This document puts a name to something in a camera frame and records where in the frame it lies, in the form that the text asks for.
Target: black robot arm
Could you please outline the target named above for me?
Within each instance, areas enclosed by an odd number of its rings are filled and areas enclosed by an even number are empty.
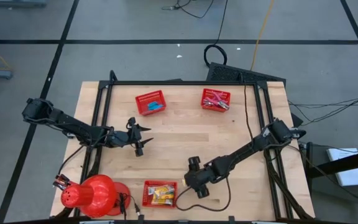
[[[275,119],[268,124],[262,132],[254,137],[251,142],[242,146],[230,155],[219,156],[200,169],[198,156],[189,158],[189,171],[185,174],[186,185],[196,191],[199,198],[209,195],[206,184],[218,183],[225,179],[236,164],[250,157],[258,151],[266,151],[274,148],[283,148],[291,143],[292,139],[300,138],[303,131],[289,129],[283,121]]]
[[[85,146],[123,147],[135,144],[136,156],[143,155],[144,145],[151,140],[140,141],[140,132],[148,131],[150,128],[136,124],[135,118],[129,118],[127,131],[115,131],[113,127],[90,126],[54,108],[51,102],[43,99],[29,98],[22,115],[25,122],[50,126],[67,136],[74,135],[80,144]]]

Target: wooden tabletop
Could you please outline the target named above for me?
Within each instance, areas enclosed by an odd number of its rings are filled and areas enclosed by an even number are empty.
[[[200,98],[203,88],[212,88],[231,93],[230,109],[225,113],[202,110]],[[282,82],[268,83],[273,115],[292,127],[290,109]],[[141,116],[138,114],[135,97],[155,90],[162,90],[167,108],[165,111]],[[75,118],[91,123],[98,82],[83,82],[76,107]],[[248,86],[247,108],[249,123],[254,136],[260,133],[259,120],[252,86]],[[265,102],[262,101],[265,122],[268,123]],[[99,112],[99,125],[103,112],[104,100]],[[186,85],[115,85],[112,88],[111,104],[108,115],[108,126],[116,130],[126,130],[127,120],[134,116],[143,127],[152,128],[142,133],[142,139],[154,138],[144,147],[144,155],[136,157],[130,146],[123,148],[104,148],[100,174],[110,176],[116,182],[126,184],[141,213],[146,220],[274,220],[269,180],[262,152],[242,161],[231,171],[229,176],[232,200],[223,212],[210,212],[202,208],[193,208],[187,212],[177,209],[142,207],[142,191],[145,180],[171,180],[178,182],[178,191],[185,189],[181,184],[183,175],[188,171],[188,158],[199,156],[201,164],[217,156],[230,154],[250,141],[244,113],[244,86],[186,86]],[[65,158],[78,148],[78,141],[68,141]],[[85,151],[81,151],[62,170],[74,182],[79,182],[81,166]],[[305,173],[300,153],[290,147],[282,151],[283,165],[288,189],[298,203],[314,216]],[[226,181],[208,184],[210,196],[199,199],[193,190],[189,190],[179,199],[182,207],[199,203],[211,208],[222,208],[227,204],[228,192]],[[56,215],[63,208],[60,202],[61,190],[57,189],[52,205],[51,215]],[[283,197],[278,190],[280,210],[285,217]],[[128,219],[137,219],[131,202],[127,210]]]

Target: gray floor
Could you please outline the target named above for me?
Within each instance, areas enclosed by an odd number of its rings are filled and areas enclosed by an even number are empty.
[[[0,8],[0,39],[59,39],[73,1],[50,0],[43,9]],[[181,11],[162,11],[175,1],[80,0],[68,39],[215,39],[224,1],[215,1],[204,19]],[[209,0],[191,3],[202,14]],[[358,24],[358,1],[348,0]],[[222,39],[256,39],[269,0],[229,0]],[[339,0],[276,1],[263,39],[357,40]],[[81,82],[120,80],[205,80],[206,44],[65,45],[47,99],[68,114],[75,111]],[[249,69],[254,45],[222,44],[228,65]],[[29,125],[21,118],[28,97],[38,97],[56,45],[0,45],[14,78],[0,80],[0,205]],[[213,50],[208,57],[220,62]],[[254,70],[287,79],[294,103],[331,103],[358,97],[358,45],[260,45]],[[305,110],[314,118],[333,108]],[[358,106],[306,126],[304,141],[337,147],[358,147]],[[67,140],[38,127],[7,222],[47,218],[54,175]],[[313,192],[316,216],[322,220],[358,223],[358,205]]]

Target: red basket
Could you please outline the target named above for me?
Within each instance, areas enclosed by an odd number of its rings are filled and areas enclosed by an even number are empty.
[[[227,101],[227,105],[230,106],[230,93],[229,92],[225,92],[225,91],[221,91],[221,90],[212,90],[212,89],[207,89],[205,88],[203,90],[203,96],[201,97],[201,106],[203,107],[203,109],[206,109],[206,110],[215,110],[215,111],[219,111],[219,112],[225,112],[226,109],[224,108],[221,108],[220,106],[206,106],[204,105],[203,103],[203,100],[206,98],[206,97],[209,97],[209,98],[214,98],[214,95],[212,94],[212,92],[215,92],[217,94],[220,94],[220,93],[223,93],[221,97],[222,100],[226,100]]]
[[[175,189],[173,193],[173,204],[172,205],[152,205],[153,195],[149,195],[149,187],[171,185]],[[175,200],[177,199],[178,184],[171,181],[162,181],[162,180],[146,180],[144,182],[143,188],[143,202],[142,205],[145,207],[155,207],[155,208],[175,208]]]
[[[164,96],[162,95],[161,90],[157,90],[151,93],[146,93],[144,95],[137,96],[135,97],[135,99],[136,99],[137,109],[139,110],[139,114],[141,115],[157,113],[159,111],[165,110],[165,108],[167,107],[167,104],[165,103],[165,99]],[[147,105],[154,101],[162,105],[162,107],[157,110],[149,110],[149,107]]]

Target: blue object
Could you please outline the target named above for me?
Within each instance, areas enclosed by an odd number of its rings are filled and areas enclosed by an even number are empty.
[[[151,103],[149,103],[147,105],[147,107],[149,108],[149,110],[157,110],[157,109],[160,109],[163,105],[157,103],[156,101],[153,101]]]

